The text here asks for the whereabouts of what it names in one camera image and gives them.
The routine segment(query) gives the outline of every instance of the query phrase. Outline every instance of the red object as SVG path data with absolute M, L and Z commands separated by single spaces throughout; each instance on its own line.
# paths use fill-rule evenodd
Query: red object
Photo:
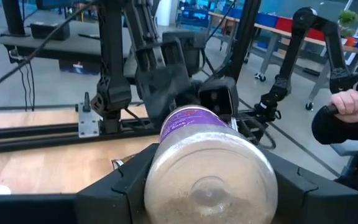
M 279 17 L 277 19 L 275 28 L 290 33 L 292 30 L 292 19 Z M 324 41 L 324 34 L 321 31 L 315 29 L 311 29 L 306 36 L 314 40 Z

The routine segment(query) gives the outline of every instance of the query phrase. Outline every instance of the potted plant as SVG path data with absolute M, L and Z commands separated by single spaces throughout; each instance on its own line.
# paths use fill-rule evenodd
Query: potted plant
M 355 30 L 350 28 L 358 21 L 358 14 L 350 10 L 342 10 L 339 14 L 339 30 L 341 37 L 347 39 L 346 45 L 354 47 L 357 43 L 357 39 L 353 37 Z

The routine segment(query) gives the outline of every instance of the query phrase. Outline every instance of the caster wheel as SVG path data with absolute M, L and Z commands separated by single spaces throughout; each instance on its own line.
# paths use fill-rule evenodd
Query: caster wheel
M 305 109 L 308 110 L 308 111 L 313 110 L 313 103 L 307 103 L 307 104 L 305 105 Z
M 266 76 L 260 76 L 260 77 L 259 77 L 259 80 L 260 80 L 261 82 L 266 81 Z

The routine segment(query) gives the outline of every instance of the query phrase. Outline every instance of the black sleeve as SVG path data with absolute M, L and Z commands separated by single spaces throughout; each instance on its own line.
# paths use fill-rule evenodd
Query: black sleeve
M 358 123 L 345 123 L 335 116 L 319 110 L 311 124 L 314 138 L 321 144 L 342 143 L 358 140 Z

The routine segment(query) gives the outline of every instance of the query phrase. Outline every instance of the purple label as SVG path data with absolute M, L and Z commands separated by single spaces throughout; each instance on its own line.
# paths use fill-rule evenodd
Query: purple label
M 214 124 L 226 127 L 227 124 L 221 121 L 214 113 L 201 108 L 186 108 L 177 111 L 167 119 L 162 127 L 160 142 L 172 132 L 193 124 Z

